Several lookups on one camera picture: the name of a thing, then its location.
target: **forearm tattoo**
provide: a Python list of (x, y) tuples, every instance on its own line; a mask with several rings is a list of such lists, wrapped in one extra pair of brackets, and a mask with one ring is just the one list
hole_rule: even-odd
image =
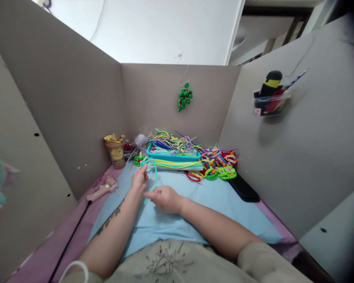
[(103, 231), (103, 228), (108, 227), (109, 223), (110, 223), (110, 219), (112, 219), (113, 217), (117, 217), (118, 214), (121, 213), (121, 205), (123, 203), (125, 199), (123, 199), (121, 201), (121, 203), (118, 205), (118, 207), (113, 211), (112, 214), (110, 214), (110, 216), (106, 219), (106, 221), (104, 222), (104, 224), (102, 224), (102, 226), (98, 229), (97, 233), (94, 236), (99, 236), (101, 234), (101, 232)]

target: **shirt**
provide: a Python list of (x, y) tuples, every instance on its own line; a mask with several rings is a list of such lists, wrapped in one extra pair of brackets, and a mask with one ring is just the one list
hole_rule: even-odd
[[(63, 283), (84, 282), (83, 272), (75, 272)], [(90, 272), (88, 283), (103, 280)], [(168, 239), (157, 241), (128, 257), (108, 278), (114, 282), (311, 282), (295, 267), (264, 243), (248, 244), (237, 265), (216, 255), (201, 244)]]

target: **teal pipe cleaner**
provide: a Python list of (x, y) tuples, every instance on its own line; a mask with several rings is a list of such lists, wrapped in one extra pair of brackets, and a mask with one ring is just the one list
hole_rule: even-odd
[[(143, 161), (140, 163), (140, 166), (145, 166), (146, 164), (148, 164), (148, 163), (153, 163), (153, 168), (151, 168), (151, 170), (150, 170), (150, 172), (152, 172), (153, 170), (155, 170), (155, 174), (156, 174), (156, 184), (155, 184), (155, 186), (152, 188), (152, 190), (151, 191), (153, 191), (156, 187), (157, 187), (157, 168), (156, 168), (156, 162), (153, 160), (153, 158), (148, 158), (148, 156), (146, 156), (144, 159), (143, 159)], [(149, 201), (149, 198), (146, 198), (145, 200), (144, 200), (144, 205), (146, 205), (147, 204), (147, 202)]]

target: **pink mat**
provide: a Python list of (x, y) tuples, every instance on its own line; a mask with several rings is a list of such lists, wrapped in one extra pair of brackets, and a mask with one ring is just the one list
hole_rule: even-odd
[[(32, 282), (43, 283), (48, 282), (58, 259), (68, 242), (73, 230), (76, 227), (81, 215), (87, 206), (87, 195), (98, 190), (100, 185), (105, 183), (108, 175), (112, 175), (116, 180), (122, 170), (115, 170), (112, 166), (97, 180), (97, 182), (86, 192), (79, 201), (77, 208), (69, 215), (45, 241), (20, 265), (17, 271), (6, 281), (7, 283)], [(58, 282), (64, 270), (74, 260), (77, 260), (84, 250), (93, 224), (97, 215), (101, 211), (108, 194), (102, 196), (96, 202), (92, 203), (87, 213), (82, 219), (80, 226), (76, 230), (74, 237), (62, 259), (62, 262), (56, 272), (52, 282)], [(283, 237), (280, 244), (272, 245), (283, 257), (289, 262), (301, 251), (301, 247), (292, 235), (292, 233), (282, 224), (278, 217), (263, 202), (256, 203), (259, 210), (269, 219), (275, 226), (277, 231)]]
[[(56, 227), (49, 237), (20, 265), (17, 271), (7, 279), (7, 283), (15, 282), (48, 282), (68, 239), (72, 235), (76, 224), (87, 207), (87, 195), (98, 190), (105, 183), (106, 177), (112, 175), (116, 180), (122, 170), (115, 170), (112, 166), (97, 180), (79, 201), (77, 208), (63, 222)], [(101, 211), (109, 194), (105, 194), (88, 208), (84, 218), (76, 230), (74, 237), (59, 265), (52, 282), (58, 282), (66, 267), (77, 260), (84, 250), (93, 223)]]

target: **black phone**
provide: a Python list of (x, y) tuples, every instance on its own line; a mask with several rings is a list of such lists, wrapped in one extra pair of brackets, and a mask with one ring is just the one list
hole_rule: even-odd
[(237, 192), (241, 199), (245, 202), (259, 202), (260, 196), (252, 189), (252, 187), (237, 173), (237, 176), (228, 180), (232, 188)]

